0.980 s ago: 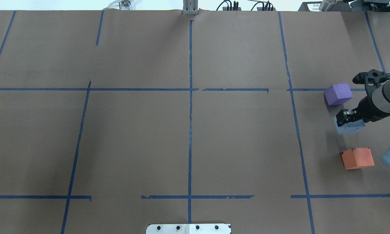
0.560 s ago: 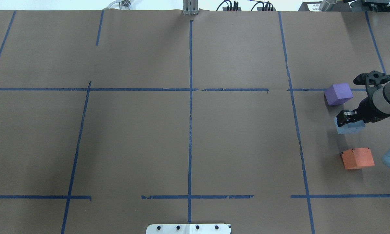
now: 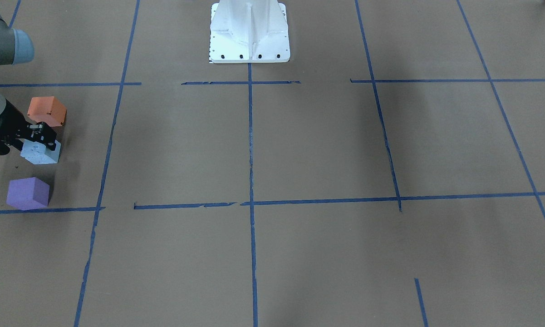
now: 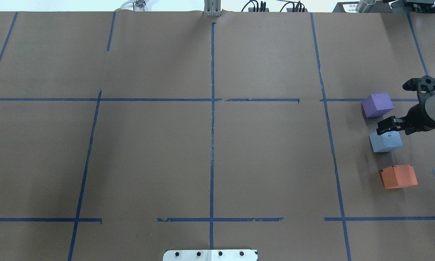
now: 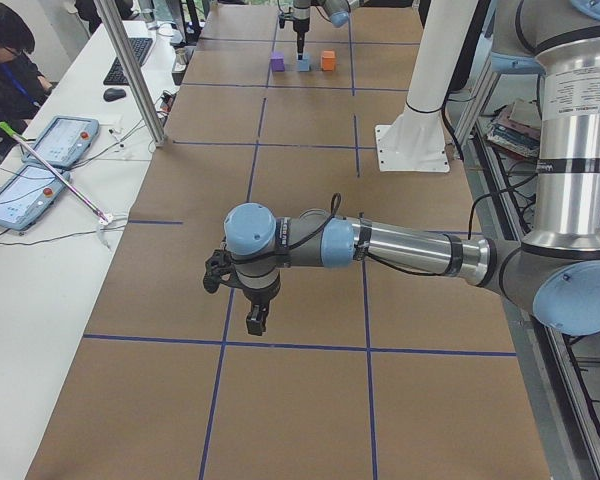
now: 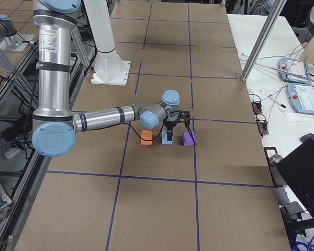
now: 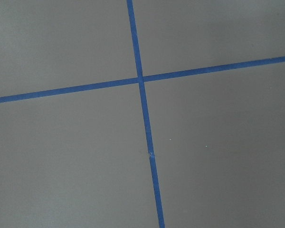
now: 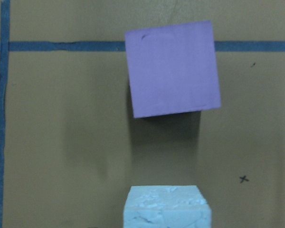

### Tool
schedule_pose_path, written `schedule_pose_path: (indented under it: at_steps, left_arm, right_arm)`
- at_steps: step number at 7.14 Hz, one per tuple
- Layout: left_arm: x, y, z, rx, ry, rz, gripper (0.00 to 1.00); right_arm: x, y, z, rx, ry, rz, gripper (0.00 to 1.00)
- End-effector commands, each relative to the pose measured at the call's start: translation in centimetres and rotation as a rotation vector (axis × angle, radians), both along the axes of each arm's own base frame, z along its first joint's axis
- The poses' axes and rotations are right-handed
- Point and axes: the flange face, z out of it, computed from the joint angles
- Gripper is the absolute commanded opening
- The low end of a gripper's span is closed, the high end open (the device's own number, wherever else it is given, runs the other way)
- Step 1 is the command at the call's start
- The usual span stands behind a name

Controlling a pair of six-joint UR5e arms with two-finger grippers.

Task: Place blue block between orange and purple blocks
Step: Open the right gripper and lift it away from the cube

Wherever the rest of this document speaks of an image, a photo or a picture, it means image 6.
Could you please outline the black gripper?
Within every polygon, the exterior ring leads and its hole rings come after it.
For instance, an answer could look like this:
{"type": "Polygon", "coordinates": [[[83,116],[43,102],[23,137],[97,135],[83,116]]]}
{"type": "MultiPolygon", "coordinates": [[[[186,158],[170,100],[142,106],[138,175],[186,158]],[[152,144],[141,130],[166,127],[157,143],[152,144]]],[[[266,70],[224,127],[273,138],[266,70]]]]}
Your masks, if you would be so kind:
{"type": "Polygon", "coordinates": [[[166,139],[168,142],[173,141],[173,128],[178,124],[179,118],[169,118],[164,120],[164,126],[166,127],[166,139]]]}

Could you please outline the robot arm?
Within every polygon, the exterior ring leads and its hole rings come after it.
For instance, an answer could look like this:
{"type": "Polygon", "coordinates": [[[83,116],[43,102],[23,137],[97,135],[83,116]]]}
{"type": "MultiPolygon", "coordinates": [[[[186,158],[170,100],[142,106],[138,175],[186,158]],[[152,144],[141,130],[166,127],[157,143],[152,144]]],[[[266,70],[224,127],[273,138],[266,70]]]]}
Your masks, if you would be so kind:
{"type": "Polygon", "coordinates": [[[96,46],[93,84],[124,86],[130,62],[116,52],[106,1],[34,1],[39,26],[39,105],[33,112],[32,144],[46,157],[59,157],[74,146],[76,134],[139,120],[147,129],[159,124],[172,135],[178,123],[180,96],[167,90],[152,106],[136,103],[96,112],[74,114],[69,109],[71,36],[77,10],[84,5],[96,46]]]}
{"type": "Polygon", "coordinates": [[[20,35],[5,14],[0,14],[0,49],[6,52],[22,52],[26,39],[20,35]]]}

